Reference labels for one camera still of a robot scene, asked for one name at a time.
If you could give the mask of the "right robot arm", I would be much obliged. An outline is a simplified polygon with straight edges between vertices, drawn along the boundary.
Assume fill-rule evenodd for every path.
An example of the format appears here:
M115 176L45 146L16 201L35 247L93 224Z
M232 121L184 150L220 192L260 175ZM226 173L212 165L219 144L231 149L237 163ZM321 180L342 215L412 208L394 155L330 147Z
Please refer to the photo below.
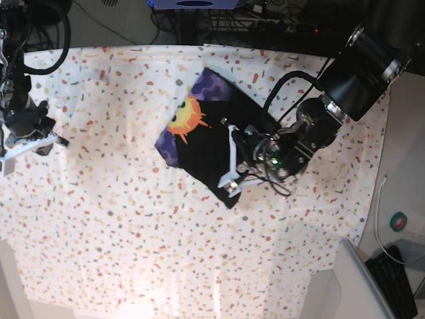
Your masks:
M48 102L36 105L30 97L31 76L44 76L57 70L70 49L71 26L68 18L71 1L1 2L1 157L6 148L44 140L54 134L56 121L48 117ZM58 60L47 68L34 68L24 62L33 27L62 23L64 44Z

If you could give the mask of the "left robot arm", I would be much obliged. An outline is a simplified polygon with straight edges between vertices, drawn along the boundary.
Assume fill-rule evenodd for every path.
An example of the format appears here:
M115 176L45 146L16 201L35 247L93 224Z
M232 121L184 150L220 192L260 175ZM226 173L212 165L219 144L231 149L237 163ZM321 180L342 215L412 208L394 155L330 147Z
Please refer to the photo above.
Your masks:
M265 173L266 181L303 173L315 153L335 140L345 118L359 121L402 74L413 47L411 27L359 25L319 77L291 71L279 79L262 108L265 132L229 129L231 160L241 154L248 167ZM296 103L296 122L283 128L266 117L279 90L293 78L310 82L321 94Z

